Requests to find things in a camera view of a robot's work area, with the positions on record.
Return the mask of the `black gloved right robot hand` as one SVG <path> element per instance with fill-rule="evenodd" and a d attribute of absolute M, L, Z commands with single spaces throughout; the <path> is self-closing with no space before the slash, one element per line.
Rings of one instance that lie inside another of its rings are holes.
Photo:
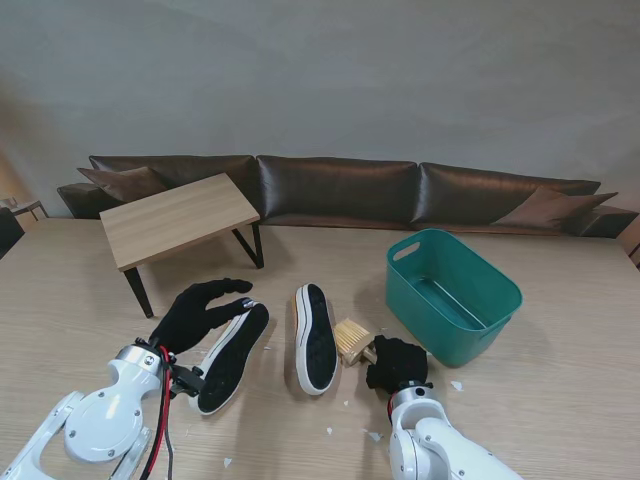
<path fill-rule="evenodd" d="M 367 367 L 370 389 L 394 394 L 410 381 L 425 383 L 428 377 L 427 352 L 399 338 L 377 335 L 374 338 L 376 361 Z"/>

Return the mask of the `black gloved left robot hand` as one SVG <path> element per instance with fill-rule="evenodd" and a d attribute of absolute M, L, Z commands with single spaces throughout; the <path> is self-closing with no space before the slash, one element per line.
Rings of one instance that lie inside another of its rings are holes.
<path fill-rule="evenodd" d="M 224 278 L 195 283 L 179 294 L 168 313 L 149 337 L 153 347 L 164 347 L 175 355 L 196 346 L 210 330 L 216 329 L 246 311 L 244 298 L 208 308 L 211 301 L 231 293 L 247 293 L 251 282 Z"/>

